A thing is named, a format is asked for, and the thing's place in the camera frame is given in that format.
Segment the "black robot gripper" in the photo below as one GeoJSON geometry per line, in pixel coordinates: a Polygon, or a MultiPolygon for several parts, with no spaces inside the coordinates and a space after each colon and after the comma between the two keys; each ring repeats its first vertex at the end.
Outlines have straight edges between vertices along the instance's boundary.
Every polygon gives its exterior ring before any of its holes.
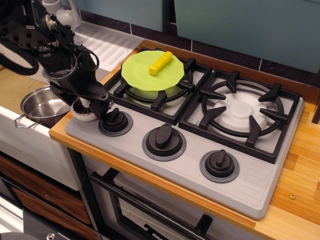
{"type": "Polygon", "coordinates": [[[92,53],[73,54],[66,67],[59,70],[45,67],[42,74],[49,80],[50,90],[64,103],[71,106],[78,98],[86,99],[92,113],[104,121],[113,101],[96,79],[97,63],[92,57],[92,53]]]}

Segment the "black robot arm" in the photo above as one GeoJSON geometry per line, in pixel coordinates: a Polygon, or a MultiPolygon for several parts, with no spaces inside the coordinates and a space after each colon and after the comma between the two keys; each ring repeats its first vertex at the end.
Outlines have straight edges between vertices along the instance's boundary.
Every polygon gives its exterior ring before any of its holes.
{"type": "Polygon", "coordinates": [[[97,55],[75,42],[74,31],[48,13],[37,0],[0,2],[0,43],[23,58],[28,67],[0,55],[0,64],[23,76],[37,73],[39,67],[48,79],[50,90],[72,105],[82,98],[89,112],[103,121],[113,102],[96,79],[97,55]]]}

